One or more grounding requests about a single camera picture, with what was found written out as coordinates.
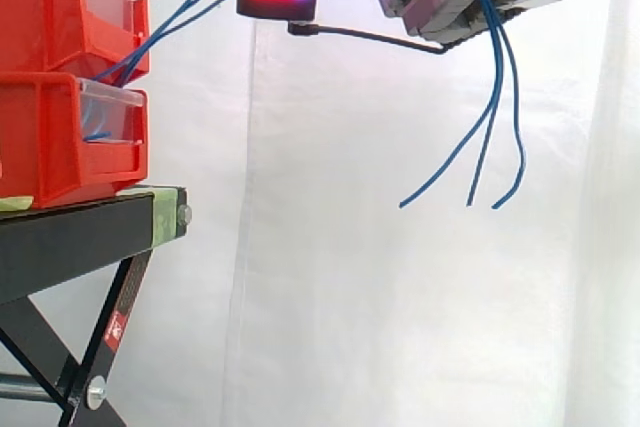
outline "scissor lift stand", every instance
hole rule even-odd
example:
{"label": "scissor lift stand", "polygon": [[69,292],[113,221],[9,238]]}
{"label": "scissor lift stand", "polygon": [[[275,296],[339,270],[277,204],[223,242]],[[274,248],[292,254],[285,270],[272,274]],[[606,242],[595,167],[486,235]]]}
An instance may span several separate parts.
{"label": "scissor lift stand", "polygon": [[[55,403],[60,427],[126,426],[106,400],[109,372],[152,250],[183,237],[190,217],[186,191],[174,187],[0,214],[0,341],[30,374],[0,374],[0,398]],[[117,262],[84,358],[76,359],[29,296]]]}

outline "red plastic drawer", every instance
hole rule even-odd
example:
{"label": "red plastic drawer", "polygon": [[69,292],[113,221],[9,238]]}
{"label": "red plastic drawer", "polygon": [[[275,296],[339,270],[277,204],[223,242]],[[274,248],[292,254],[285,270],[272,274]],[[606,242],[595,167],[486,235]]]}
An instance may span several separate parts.
{"label": "red plastic drawer", "polygon": [[91,84],[107,90],[70,74],[0,74],[0,199],[54,207],[147,177],[146,95]]}
{"label": "red plastic drawer", "polygon": [[[0,23],[0,72],[93,78],[149,35],[148,0],[0,0],[0,6],[7,19]],[[133,78],[148,71],[145,57]]]}

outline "white fabric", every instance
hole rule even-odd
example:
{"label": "white fabric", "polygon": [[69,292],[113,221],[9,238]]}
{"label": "white fabric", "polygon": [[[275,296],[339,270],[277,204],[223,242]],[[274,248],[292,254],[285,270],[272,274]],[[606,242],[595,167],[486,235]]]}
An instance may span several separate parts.
{"label": "white fabric", "polygon": [[[224,426],[640,425],[638,254],[620,232],[637,225],[637,2],[614,0],[610,21],[609,0],[568,0],[509,24],[530,162],[500,212],[517,168],[510,95],[476,207],[479,141],[397,209],[484,109],[487,36],[433,58],[258,25]],[[400,31],[375,0],[320,12]],[[587,182],[619,195],[614,214],[599,188],[580,203],[598,91]],[[597,237],[576,236],[581,205]]]}
{"label": "white fabric", "polygon": [[[181,1],[152,0],[153,25]],[[509,83],[476,207],[480,139],[397,208],[484,109],[486,35],[435,58],[252,32],[228,5],[157,46],[139,84],[150,180],[186,185],[195,220],[154,254],[114,366],[128,425],[640,426],[639,2],[509,24],[530,165],[500,212],[517,169]],[[375,0],[319,10],[402,35]],[[36,299],[76,353],[112,272]],[[0,425],[56,413],[3,402]]]}

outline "red sticker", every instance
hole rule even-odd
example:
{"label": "red sticker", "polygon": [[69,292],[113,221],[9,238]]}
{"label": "red sticker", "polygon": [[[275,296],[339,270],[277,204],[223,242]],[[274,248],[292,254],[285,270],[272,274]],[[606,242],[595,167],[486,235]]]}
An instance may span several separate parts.
{"label": "red sticker", "polygon": [[117,310],[111,316],[107,331],[104,334],[104,341],[115,354],[120,347],[120,341],[127,326],[127,318]]}

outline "screw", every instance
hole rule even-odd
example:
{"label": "screw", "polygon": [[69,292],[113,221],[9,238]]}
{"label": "screw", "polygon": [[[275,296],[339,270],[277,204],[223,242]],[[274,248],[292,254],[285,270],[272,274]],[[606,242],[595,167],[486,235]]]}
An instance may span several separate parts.
{"label": "screw", "polygon": [[105,400],[107,400],[107,381],[102,376],[94,377],[87,387],[87,407],[98,410]]}
{"label": "screw", "polygon": [[193,220],[193,210],[188,205],[178,207],[178,223],[184,227],[188,226]]}

